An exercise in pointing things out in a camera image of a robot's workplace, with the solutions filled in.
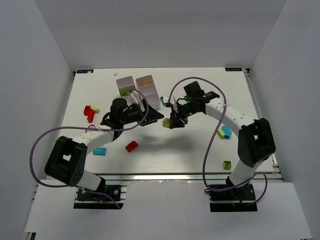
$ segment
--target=small bin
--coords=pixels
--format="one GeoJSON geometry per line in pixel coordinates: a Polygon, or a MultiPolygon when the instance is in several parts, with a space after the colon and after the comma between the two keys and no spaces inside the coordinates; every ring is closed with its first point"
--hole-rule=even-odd
{"type": "Polygon", "coordinates": [[[160,98],[154,79],[151,75],[139,77],[135,80],[138,90],[145,96],[153,109],[160,108],[160,98]]]}
{"type": "Polygon", "coordinates": [[[126,77],[117,79],[116,85],[118,86],[120,96],[126,99],[127,101],[129,98],[129,92],[136,89],[134,78],[132,76],[126,76],[126,77]]]}

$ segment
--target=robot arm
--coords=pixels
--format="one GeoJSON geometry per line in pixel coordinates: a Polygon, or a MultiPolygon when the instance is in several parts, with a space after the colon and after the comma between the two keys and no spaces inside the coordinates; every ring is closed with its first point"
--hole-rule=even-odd
{"type": "MultiPolygon", "coordinates": [[[[123,132],[124,125],[140,123],[147,112],[147,103],[144,99],[142,104],[145,111],[142,110],[140,104],[133,103],[128,106],[125,99],[116,98],[112,102],[110,112],[103,117],[100,123],[101,126],[110,127],[112,131],[90,131],[73,138],[59,137],[45,165],[44,172],[70,187],[103,192],[106,181],[85,170],[86,156],[97,147],[116,140],[123,132]]],[[[161,113],[149,106],[147,116],[140,125],[152,124],[162,118],[164,116],[161,113]]]]}
{"type": "MultiPolygon", "coordinates": [[[[188,124],[189,116],[200,112],[220,119],[224,101],[218,94],[205,93],[197,81],[185,86],[184,90],[190,99],[186,104],[179,104],[174,97],[169,101],[168,95],[163,97],[163,105],[171,108],[170,119],[164,120],[169,123],[168,128],[183,128],[188,124]]],[[[263,161],[276,151],[276,146],[270,124],[264,118],[254,120],[227,106],[222,123],[238,137],[239,161],[226,180],[226,186],[232,187],[251,178],[263,161]]]]}

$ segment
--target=cyan lego brick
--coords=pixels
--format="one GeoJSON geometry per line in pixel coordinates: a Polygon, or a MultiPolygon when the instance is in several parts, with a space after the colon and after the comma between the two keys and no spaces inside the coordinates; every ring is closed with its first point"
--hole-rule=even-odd
{"type": "Polygon", "coordinates": [[[97,147],[92,153],[93,155],[105,156],[107,154],[107,149],[105,147],[97,147]]]}
{"type": "Polygon", "coordinates": [[[230,138],[232,131],[227,126],[222,126],[221,129],[224,132],[224,138],[225,139],[230,138]]]}

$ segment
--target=white table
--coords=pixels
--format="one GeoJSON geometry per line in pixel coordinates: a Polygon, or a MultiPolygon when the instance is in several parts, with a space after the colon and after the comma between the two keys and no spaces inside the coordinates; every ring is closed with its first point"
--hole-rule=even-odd
{"type": "MultiPolygon", "coordinates": [[[[84,116],[86,105],[99,107],[100,113],[94,116],[93,124],[101,122],[105,113],[110,111],[112,100],[119,98],[116,79],[133,76],[133,79],[152,75],[159,96],[169,94],[179,80],[186,77],[201,77],[217,84],[225,93],[227,101],[245,115],[257,118],[257,113],[242,71],[225,71],[224,67],[204,68],[126,68],[94,69],[93,73],[77,73],[62,126],[87,127],[84,116]]],[[[176,98],[185,95],[183,87],[195,80],[189,80],[178,86],[174,92],[176,98]]],[[[198,81],[207,93],[214,91],[211,85],[198,81]]],[[[170,109],[163,106],[158,110],[169,117],[170,109]]],[[[150,174],[150,173],[200,173],[209,140],[218,123],[214,118],[202,113],[188,118],[185,128],[168,129],[157,123],[137,127],[126,131],[114,142],[106,144],[106,156],[90,153],[86,158],[85,169],[96,174],[150,174]],[[136,141],[139,147],[128,153],[126,145],[136,141]]],[[[62,130],[60,135],[75,137],[81,130],[62,130]]],[[[238,139],[233,134],[230,139],[215,138],[206,171],[208,173],[232,172],[238,162],[238,139]],[[223,169],[223,161],[231,161],[230,170],[223,169]]],[[[266,160],[258,169],[273,172],[271,159],[266,160]]]]}

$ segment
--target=black mounting base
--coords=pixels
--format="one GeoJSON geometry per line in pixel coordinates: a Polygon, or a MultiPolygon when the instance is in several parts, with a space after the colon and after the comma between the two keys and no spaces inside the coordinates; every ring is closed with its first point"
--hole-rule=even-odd
{"type": "MultiPolygon", "coordinates": [[[[106,185],[104,193],[118,202],[121,200],[121,185],[106,185]]],[[[76,200],[80,202],[74,203],[74,209],[118,209],[108,198],[105,199],[105,196],[83,192],[81,189],[77,192],[76,200]]]]}
{"type": "MultiPolygon", "coordinates": [[[[213,189],[224,189],[227,186],[225,184],[210,185],[213,189]]],[[[225,192],[212,192],[205,191],[210,195],[210,211],[212,213],[221,212],[257,212],[257,204],[250,204],[247,201],[255,201],[256,195],[252,184],[248,184],[245,187],[234,191],[233,194],[230,191],[225,192]]]]}

